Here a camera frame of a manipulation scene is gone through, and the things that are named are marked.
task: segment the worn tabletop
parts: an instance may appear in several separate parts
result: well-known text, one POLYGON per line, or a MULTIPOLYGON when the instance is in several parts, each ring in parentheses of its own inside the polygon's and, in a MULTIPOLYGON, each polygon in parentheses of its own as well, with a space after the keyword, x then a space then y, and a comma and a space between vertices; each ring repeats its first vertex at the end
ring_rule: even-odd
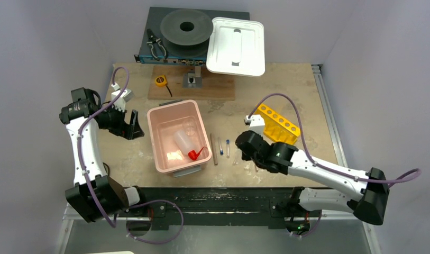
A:
MULTIPOLYGON (((256 169, 250 161, 241 161, 233 165, 236 137, 247 130, 244 116, 267 94, 284 93, 291 97, 300 111, 305 137, 310 153, 318 158, 337 163, 332 139, 321 105, 311 65, 308 63, 268 63, 266 72, 258 78, 235 77, 234 101, 197 101, 207 135, 213 133, 223 140, 230 139, 230 159, 218 152, 218 165, 211 159, 199 172, 174 178, 164 175, 155 169, 151 148, 150 130, 148 129, 147 112, 159 106, 163 100, 148 100, 148 89, 152 75, 152 65, 139 63, 117 63, 130 71, 128 88, 135 97, 127 103, 129 122, 131 110, 139 111, 139 123, 145 136, 135 140, 125 140, 110 134, 107 130, 99 131, 99 147, 102 160, 111 167, 110 176, 123 186, 140 187, 294 187, 322 186, 308 179, 271 174, 256 169)), ((124 85, 126 74, 120 70, 116 81, 124 85)), ((106 101, 113 92, 109 88, 106 101)), ((290 122, 297 125, 297 118, 291 105, 281 97, 271 97, 265 102, 290 122)), ((301 141, 296 143, 302 149, 301 141)))

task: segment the wall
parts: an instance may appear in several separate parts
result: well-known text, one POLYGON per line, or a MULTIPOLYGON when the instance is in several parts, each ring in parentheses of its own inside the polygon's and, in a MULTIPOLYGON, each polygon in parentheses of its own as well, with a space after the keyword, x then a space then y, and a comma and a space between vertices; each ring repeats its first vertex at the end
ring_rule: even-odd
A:
POLYGON ((358 0, 84 0, 112 60, 133 62, 150 6, 244 11, 265 27, 268 62, 325 61, 358 0))
POLYGON ((349 166, 394 179, 383 253, 430 253, 430 1, 362 0, 322 69, 349 166))
POLYGON ((0 253, 53 253, 72 187, 58 114, 111 63, 81 1, 0 1, 0 253))

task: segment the plier handle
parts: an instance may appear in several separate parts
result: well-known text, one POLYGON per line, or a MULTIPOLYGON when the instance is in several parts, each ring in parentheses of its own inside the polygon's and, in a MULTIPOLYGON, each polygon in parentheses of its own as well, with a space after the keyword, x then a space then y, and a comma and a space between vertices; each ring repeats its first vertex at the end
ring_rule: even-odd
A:
POLYGON ((157 51, 155 50, 155 47, 154 47, 154 43, 157 43, 157 45, 160 48, 160 51, 162 51, 162 53, 163 53, 163 58, 167 59, 168 58, 168 51, 163 46, 162 39, 160 39, 157 36, 155 36, 151 29, 147 29, 146 33, 148 35, 148 42, 146 44, 148 45, 148 47, 151 48, 151 55, 152 55, 152 57, 155 60, 160 61, 160 59, 159 59, 159 57, 157 55, 157 51))

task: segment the tape measure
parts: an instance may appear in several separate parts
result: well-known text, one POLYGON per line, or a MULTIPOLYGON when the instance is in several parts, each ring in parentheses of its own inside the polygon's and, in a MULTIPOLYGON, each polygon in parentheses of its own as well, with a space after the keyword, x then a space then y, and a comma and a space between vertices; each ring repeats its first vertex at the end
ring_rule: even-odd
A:
POLYGON ((155 78, 155 85, 162 87, 162 86, 166 86, 168 84, 167 82, 167 78, 165 77, 165 75, 159 76, 157 78, 155 78))

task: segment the pink plastic bin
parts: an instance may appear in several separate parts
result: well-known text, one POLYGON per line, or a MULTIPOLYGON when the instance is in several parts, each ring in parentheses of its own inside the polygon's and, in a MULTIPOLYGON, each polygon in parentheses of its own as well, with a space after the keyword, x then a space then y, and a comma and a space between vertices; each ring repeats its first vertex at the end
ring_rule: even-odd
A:
POLYGON ((148 111, 148 126, 151 134, 155 168, 168 174, 178 170, 204 164, 212 157, 207 133, 200 116, 198 104, 193 100, 155 107, 148 111), (197 160, 183 155, 173 139, 175 132, 184 130, 196 146, 198 152, 207 147, 197 160))

